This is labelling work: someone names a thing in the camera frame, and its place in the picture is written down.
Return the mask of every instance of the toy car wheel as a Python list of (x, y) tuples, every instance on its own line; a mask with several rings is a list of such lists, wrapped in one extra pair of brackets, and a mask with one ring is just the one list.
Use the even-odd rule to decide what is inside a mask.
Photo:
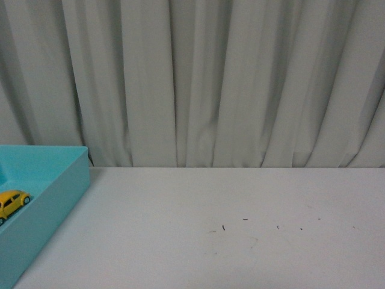
[(26, 198), (24, 199), (23, 205), (26, 205), (26, 204), (28, 204), (28, 203), (29, 203), (29, 197), (26, 197)]

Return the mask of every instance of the curtain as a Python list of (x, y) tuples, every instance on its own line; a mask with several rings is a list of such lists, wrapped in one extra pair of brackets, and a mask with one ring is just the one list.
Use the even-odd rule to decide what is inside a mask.
[(0, 143), (95, 166), (384, 167), (383, 0), (0, 0)]

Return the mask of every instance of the white table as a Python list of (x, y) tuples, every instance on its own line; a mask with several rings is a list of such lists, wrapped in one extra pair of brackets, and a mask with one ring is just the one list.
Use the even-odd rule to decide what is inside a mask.
[(384, 169), (91, 169), (15, 288), (385, 288), (384, 188)]

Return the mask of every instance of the table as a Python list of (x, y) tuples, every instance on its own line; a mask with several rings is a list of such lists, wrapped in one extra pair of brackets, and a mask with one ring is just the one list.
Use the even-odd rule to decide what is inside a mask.
[(92, 168), (15, 288), (385, 288), (384, 188), (384, 169)]

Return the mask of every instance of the yellow toy car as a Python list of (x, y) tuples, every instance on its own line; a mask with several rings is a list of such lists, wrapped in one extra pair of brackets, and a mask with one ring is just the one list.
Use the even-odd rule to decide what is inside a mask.
[(31, 200), (31, 195), (19, 190), (3, 191), (0, 193), (0, 226), (17, 209), (25, 206)]

